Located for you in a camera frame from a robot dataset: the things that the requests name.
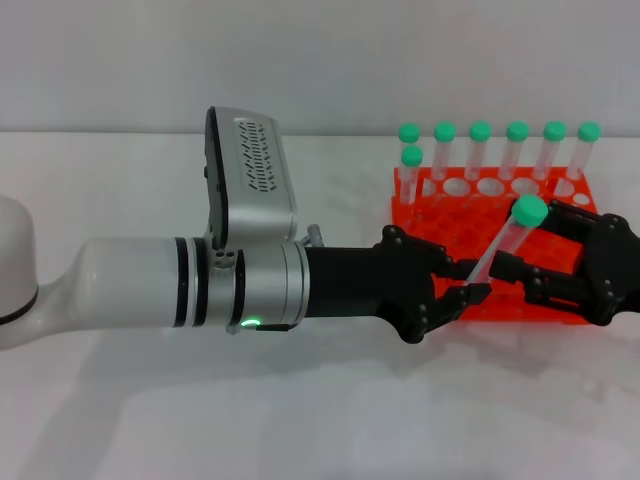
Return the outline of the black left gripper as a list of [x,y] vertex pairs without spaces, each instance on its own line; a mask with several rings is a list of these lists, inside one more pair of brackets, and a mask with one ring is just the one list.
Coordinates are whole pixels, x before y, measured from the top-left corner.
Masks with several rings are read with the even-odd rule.
[[491,294],[489,283],[448,288],[439,298],[433,275],[467,279],[477,259],[454,260],[441,245],[387,225],[369,248],[309,247],[308,318],[377,317],[416,344],[458,320]]

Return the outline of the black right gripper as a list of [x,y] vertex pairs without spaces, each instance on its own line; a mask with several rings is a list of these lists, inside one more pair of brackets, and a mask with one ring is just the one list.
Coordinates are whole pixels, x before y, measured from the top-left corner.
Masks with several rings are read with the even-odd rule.
[[498,251],[491,277],[520,283],[528,304],[607,326],[618,313],[639,313],[639,237],[615,214],[598,214],[552,199],[541,229],[582,246],[581,278]]

